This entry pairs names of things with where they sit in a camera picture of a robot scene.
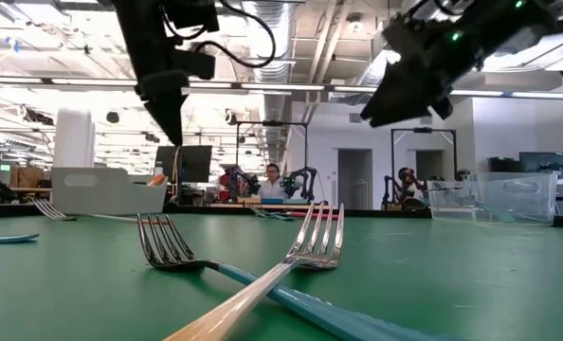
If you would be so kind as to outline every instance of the fork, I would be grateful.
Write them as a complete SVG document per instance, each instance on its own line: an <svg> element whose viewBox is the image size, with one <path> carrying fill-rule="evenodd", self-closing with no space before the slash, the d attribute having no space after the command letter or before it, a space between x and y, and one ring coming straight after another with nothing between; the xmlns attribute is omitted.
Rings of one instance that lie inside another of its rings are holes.
<svg viewBox="0 0 563 341"><path fill-rule="evenodd" d="M167 340L223 340L227 338L238 322L247 315L263 299L273 287L278 284L290 271L303 266L312 269L334 269L338 265L343 237L343 220L336 224L335 242L330 245L330 230L332 228L332 214L328 215L327 224L323 233L321 246L316 250L318 233L321 226L321 214L318 215L309 242L303 243L309 231L309 224L313 214L314 204L309 206L309 212L302 223L297 238L292 243L290 251L282 262L274 266L262 277L245 287L242 291L231 297L218 307L191 322ZM319 207L322 213L324 204ZM340 216L343 215L344 206L340 206Z"/></svg>
<svg viewBox="0 0 563 341"><path fill-rule="evenodd" d="M292 222L294 221L294 217L286 215L285 213L281 212L267 212L263 209L262 205L248 205L247 206L254 214L261 218L274 218L279 219L281 221Z"/></svg>
<svg viewBox="0 0 563 341"><path fill-rule="evenodd" d="M145 257L157 270L189 272L208 267L244 285L249 285L257 280L255 276L218 260L197 259L168 215L163 216L163 219L151 215L147 215L146 219L143 219L141 215L138 215L138 231ZM446 338L432 337L415 330L405 329L366 314L344 310L332 303L283 285L277 285L268 296L284 308L341 340L446 340Z"/></svg>
<svg viewBox="0 0 563 341"><path fill-rule="evenodd" d="M74 221L77 220L77 217L69 217L56 209L50 202L46 199L39 199L39 198L31 198L30 199L33 204L40 210L40 212L44 213L44 215L56 221Z"/></svg>

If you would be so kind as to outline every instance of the teal fork handle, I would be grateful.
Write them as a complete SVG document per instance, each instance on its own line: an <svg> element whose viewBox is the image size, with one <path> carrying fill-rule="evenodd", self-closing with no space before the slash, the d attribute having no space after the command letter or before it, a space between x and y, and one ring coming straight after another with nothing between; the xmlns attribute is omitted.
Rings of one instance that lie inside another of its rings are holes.
<svg viewBox="0 0 563 341"><path fill-rule="evenodd" d="M39 237L39 234L0 237L0 243L29 242Z"/></svg>
<svg viewBox="0 0 563 341"><path fill-rule="evenodd" d="M219 265L218 272L248 285L257 278L227 264ZM416 330L403 328L366 314L338 308L300 291L277 285L269 293L269 298L280 303L323 330L341 340L348 341L456 341L456 338L429 336Z"/></svg>

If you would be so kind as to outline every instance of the person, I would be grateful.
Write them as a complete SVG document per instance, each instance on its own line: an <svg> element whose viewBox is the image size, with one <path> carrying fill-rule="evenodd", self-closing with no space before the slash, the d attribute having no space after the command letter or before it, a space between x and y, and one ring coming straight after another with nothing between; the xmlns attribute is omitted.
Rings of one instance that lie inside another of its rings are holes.
<svg viewBox="0 0 563 341"><path fill-rule="evenodd" d="M402 182L403 190L406 191L409 198L423 200L424 198L422 192L423 185L414 182L414 180L416 180L416 174L413 169L404 167L398 171L397 175L399 176L400 181Z"/></svg>
<svg viewBox="0 0 563 341"><path fill-rule="evenodd" d="M282 187L280 168L276 164L266 166L266 180L259 183L259 197L261 199L287 199L288 196Z"/></svg>

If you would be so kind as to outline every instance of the desk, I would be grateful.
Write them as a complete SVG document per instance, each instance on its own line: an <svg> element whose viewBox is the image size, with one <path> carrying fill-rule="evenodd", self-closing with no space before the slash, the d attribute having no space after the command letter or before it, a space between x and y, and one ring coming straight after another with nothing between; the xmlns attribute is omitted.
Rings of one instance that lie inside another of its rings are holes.
<svg viewBox="0 0 563 341"><path fill-rule="evenodd" d="M300 220L174 214L199 256L263 274ZM0 340L161 340L241 290L209 269L147 265L133 224L91 217L0 219ZM339 267L284 284L345 309L431 334L482 341L563 341L563 228L428 219L346 218ZM231 340L333 340L265 300Z"/></svg>

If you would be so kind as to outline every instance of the plastic container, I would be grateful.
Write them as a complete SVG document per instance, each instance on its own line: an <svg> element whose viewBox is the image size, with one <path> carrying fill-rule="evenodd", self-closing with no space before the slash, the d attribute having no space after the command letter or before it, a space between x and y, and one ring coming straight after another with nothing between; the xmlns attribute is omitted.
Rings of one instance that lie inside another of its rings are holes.
<svg viewBox="0 0 563 341"><path fill-rule="evenodd" d="M478 173L464 182L427 181L433 219L475 224L554 222L557 174Z"/></svg>

